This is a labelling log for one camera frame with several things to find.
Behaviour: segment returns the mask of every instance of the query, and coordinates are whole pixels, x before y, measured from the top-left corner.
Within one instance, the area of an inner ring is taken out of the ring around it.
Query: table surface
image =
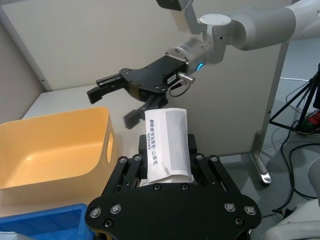
[[[141,121],[129,130],[125,127],[123,116],[141,107],[143,102],[132,98],[124,89],[121,89],[107,94],[102,100],[95,104],[90,104],[87,91],[93,87],[95,86],[83,86],[42,93],[23,118],[26,119],[92,107],[106,107],[110,112],[115,139],[119,146],[119,156],[132,157],[134,154],[137,154],[139,136],[146,133],[145,122]],[[74,202],[59,201],[35,205],[4,206],[1,204],[2,196],[3,193],[0,191],[0,217],[74,204]]]

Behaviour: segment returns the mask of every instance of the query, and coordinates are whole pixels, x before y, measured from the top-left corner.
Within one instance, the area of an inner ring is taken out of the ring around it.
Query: tripod stand
[[[293,96],[293,98],[291,98],[279,111],[277,111],[269,120],[270,124],[276,125],[278,127],[282,127],[291,131],[296,131],[299,132],[301,130],[302,124],[305,120],[305,117],[307,115],[310,103],[312,102],[312,99],[314,97],[314,94],[317,90],[317,88],[320,88],[320,64],[318,66],[318,71],[317,73],[309,80],[309,82],[295,95]],[[290,104],[293,103],[294,100],[296,100],[299,96],[302,96],[301,100],[298,102],[297,107],[300,106],[300,104],[302,103],[302,101],[306,98],[306,96],[308,95],[305,105],[303,106],[302,112],[301,112],[301,116],[298,120],[298,123],[296,125],[296,127],[293,126],[287,126],[278,122],[275,122],[274,119],[281,114],[287,107],[290,106]]]

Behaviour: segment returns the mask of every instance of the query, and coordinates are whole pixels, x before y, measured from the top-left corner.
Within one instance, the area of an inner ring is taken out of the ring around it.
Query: screw
[[[218,161],[218,158],[217,158],[216,156],[211,156],[211,157],[210,157],[210,160],[211,160],[212,162],[216,162],[216,161]]]
[[[97,217],[99,217],[100,214],[101,214],[101,209],[99,207],[96,207],[96,208],[91,210],[90,217],[91,218],[97,218]]]
[[[244,210],[249,215],[256,215],[256,209],[253,206],[245,206]]]
[[[224,204],[224,208],[225,210],[227,210],[228,212],[234,212],[236,210],[236,207],[235,205],[233,205],[232,203],[230,202],[227,202]]]
[[[197,155],[195,156],[195,158],[198,159],[198,160],[201,160],[201,159],[204,158],[204,156],[203,156],[202,154],[197,154]]]
[[[156,191],[159,191],[161,189],[161,185],[160,184],[155,184],[153,186],[153,189],[156,190]]]
[[[112,214],[117,214],[120,211],[121,211],[120,204],[115,204],[115,205],[111,206],[111,208],[110,208],[110,213],[112,213]]]
[[[133,157],[133,159],[136,160],[136,161],[140,161],[142,159],[142,157],[140,155],[135,155]]]
[[[108,229],[108,228],[111,228],[114,224],[114,221],[112,219],[107,219],[104,223],[104,226]]]
[[[188,184],[182,184],[181,186],[182,190],[187,190],[189,188]]]
[[[120,163],[125,163],[127,161],[127,158],[126,157],[121,157],[120,159],[119,159],[119,162]]]
[[[242,226],[244,224],[244,221],[240,218],[240,217],[236,217],[234,219],[235,224],[237,224],[238,226]]]

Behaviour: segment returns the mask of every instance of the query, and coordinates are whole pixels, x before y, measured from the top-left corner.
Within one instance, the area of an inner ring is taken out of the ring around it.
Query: gray wall
[[[0,124],[24,116],[44,89],[0,23]]]

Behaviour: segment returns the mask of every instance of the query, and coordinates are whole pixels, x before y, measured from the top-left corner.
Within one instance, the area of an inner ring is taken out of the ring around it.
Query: white chair
[[[309,180],[320,196],[320,159],[309,167]],[[265,232],[261,240],[320,240],[320,200],[314,199],[297,209]]]

